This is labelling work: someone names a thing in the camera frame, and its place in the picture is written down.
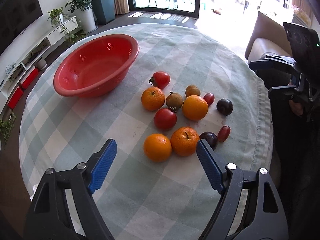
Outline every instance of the dining table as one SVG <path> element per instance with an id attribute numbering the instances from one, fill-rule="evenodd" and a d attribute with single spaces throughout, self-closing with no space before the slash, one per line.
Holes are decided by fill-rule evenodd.
<path id="1" fill-rule="evenodd" d="M 60 63 L 86 42 L 114 33 L 130 35 L 140 46 L 124 80 L 96 98 L 57 94 L 53 78 Z M 99 73 L 99 67 L 93 71 Z M 178 110 L 176 125 L 169 131 L 158 130 L 155 111 L 141 104 L 141 95 L 157 71 L 170 75 L 163 89 L 166 96 L 173 91 L 185 99 L 189 85 L 196 85 L 201 97 L 213 93 L 207 115 L 194 122 Z M 228 116 L 216 109 L 222 98 L 233 103 Z M 155 163 L 144 154 L 143 143 L 154 133 L 170 138 L 180 127 L 218 134 L 224 125 L 230 126 L 231 133 L 218 143 L 216 154 L 243 170 L 269 169 L 273 125 L 268 90 L 244 60 L 196 29 L 169 24 L 123 26 L 78 41 L 39 78 L 28 95 L 20 126 L 21 173 L 32 197 L 48 168 L 72 169 L 112 138 L 118 147 L 116 157 L 101 189 L 92 196 L 114 238 L 194 240 L 210 220 L 219 193 L 212 189 L 196 154 L 172 153 L 167 161 Z M 66 195 L 75 230 L 83 234 L 70 190 Z M 240 223 L 245 197 L 243 191 L 231 231 Z"/>

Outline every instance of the wooden floor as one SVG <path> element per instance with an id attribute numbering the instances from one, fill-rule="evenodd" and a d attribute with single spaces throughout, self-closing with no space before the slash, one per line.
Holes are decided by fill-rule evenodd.
<path id="1" fill-rule="evenodd" d="M 132 25 L 137 23 L 165 23 L 171 25 L 179 25 L 189 28 L 197 28 L 194 24 L 195 19 L 189 19 L 186 23 L 180 23 L 175 21 L 160 20 L 160 19 L 149 19 L 141 17 L 128 17 L 128 15 L 122 15 L 117 17 L 114 21 L 107 25 L 99 26 L 99 28 L 90 33 L 94 35 L 109 29 Z M 47 58 L 46 61 L 48 66 L 64 52 L 68 46 L 63 43 L 55 51 L 53 51 Z M 23 226 L 25 222 L 25 215 L 28 212 L 30 206 L 30 197 L 24 186 L 20 162 L 19 162 L 19 132 L 20 124 L 22 119 L 22 114 L 24 111 L 25 103 L 28 94 L 31 92 L 32 88 L 36 85 L 36 82 L 42 75 L 44 70 L 40 72 L 37 78 L 32 82 L 28 89 L 23 93 L 22 98 L 18 102 L 14 109 L 14 113 L 17 116 L 14 128 L 12 129 L 11 135 L 8 139 L 7 145 L 4 152 L 0 155 L 0 211 L 4 217 L 0 214 L 0 223 L 4 224 L 5 219 L 11 224 L 13 229 L 22 236 Z M 14 239 L 13 236 L 1 237 L 1 239 Z"/>

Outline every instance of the white wall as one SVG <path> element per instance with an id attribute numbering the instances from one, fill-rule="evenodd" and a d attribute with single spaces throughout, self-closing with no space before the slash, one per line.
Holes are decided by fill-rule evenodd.
<path id="1" fill-rule="evenodd" d="M 25 31 L 16 37 L 9 47 L 0 55 L 0 82 L 5 78 L 7 65 L 15 63 L 20 56 L 44 34 L 52 29 L 47 11 L 65 6 L 69 0 L 39 0 L 42 16 L 29 25 Z"/>
<path id="2" fill-rule="evenodd" d="M 311 29 L 314 29 L 318 33 L 318 36 L 320 37 L 320 24 L 314 15 L 312 16 Z"/>

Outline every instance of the orange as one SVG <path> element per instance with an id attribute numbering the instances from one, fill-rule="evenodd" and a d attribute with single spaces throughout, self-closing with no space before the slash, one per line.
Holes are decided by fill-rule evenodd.
<path id="1" fill-rule="evenodd" d="M 167 136 L 159 133 L 149 135 L 143 143 L 145 155 L 154 162 L 164 162 L 172 152 L 171 143 Z"/>
<path id="2" fill-rule="evenodd" d="M 189 156 L 196 151 L 199 135 L 191 127 L 181 127 L 172 134 L 170 141 L 176 154 Z"/>
<path id="3" fill-rule="evenodd" d="M 160 109 L 164 104 L 164 100 L 164 93 L 157 87 L 146 89 L 141 96 L 141 103 L 143 107 L 149 111 Z"/>
<path id="4" fill-rule="evenodd" d="M 199 121 L 208 112 L 207 102 L 200 96 L 188 96 L 182 105 L 184 116 L 192 121 Z"/>

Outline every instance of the screw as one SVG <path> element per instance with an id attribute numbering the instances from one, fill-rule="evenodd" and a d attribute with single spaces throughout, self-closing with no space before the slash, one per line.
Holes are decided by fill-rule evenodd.
<path id="1" fill-rule="evenodd" d="M 227 164 L 227 167 L 230 169 L 230 170 L 235 170 L 237 168 L 237 166 L 234 164 L 234 163 L 228 163 Z"/>
<path id="2" fill-rule="evenodd" d="M 77 168 L 78 168 L 79 170 L 83 170 L 86 166 L 87 166 L 87 165 L 85 165 L 85 163 L 79 163 L 79 164 L 77 165 Z"/>
<path id="3" fill-rule="evenodd" d="M 262 174 L 267 174 L 267 173 L 268 173 L 268 170 L 265 169 L 265 168 L 261 168 L 261 169 L 260 169 L 260 172 L 261 172 Z"/>
<path id="4" fill-rule="evenodd" d="M 45 171 L 45 174 L 52 174 L 53 173 L 53 171 L 54 171 L 54 169 L 53 168 L 49 168 L 49 169 L 47 169 L 46 171 Z"/>

